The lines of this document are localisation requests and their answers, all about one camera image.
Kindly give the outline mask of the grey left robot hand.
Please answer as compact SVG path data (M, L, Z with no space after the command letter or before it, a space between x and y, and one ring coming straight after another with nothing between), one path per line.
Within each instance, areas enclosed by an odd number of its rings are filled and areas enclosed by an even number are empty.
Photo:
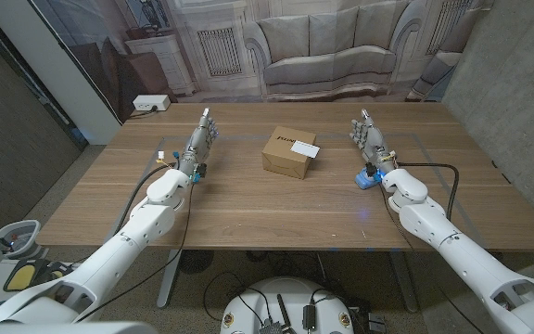
M215 121L210 116L210 108L206 107L198 126L184 146L183 155L179 159L178 170L187 176L193 175L197 168L206 162L217 135L218 130Z

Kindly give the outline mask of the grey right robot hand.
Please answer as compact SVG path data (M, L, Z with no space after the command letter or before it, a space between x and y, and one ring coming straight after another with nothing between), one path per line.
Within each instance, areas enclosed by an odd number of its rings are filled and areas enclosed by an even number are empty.
M373 164L382 173L397 169L396 155L388 147L379 128L367 109L361 110L362 119L351 121L350 138L358 146L366 162Z

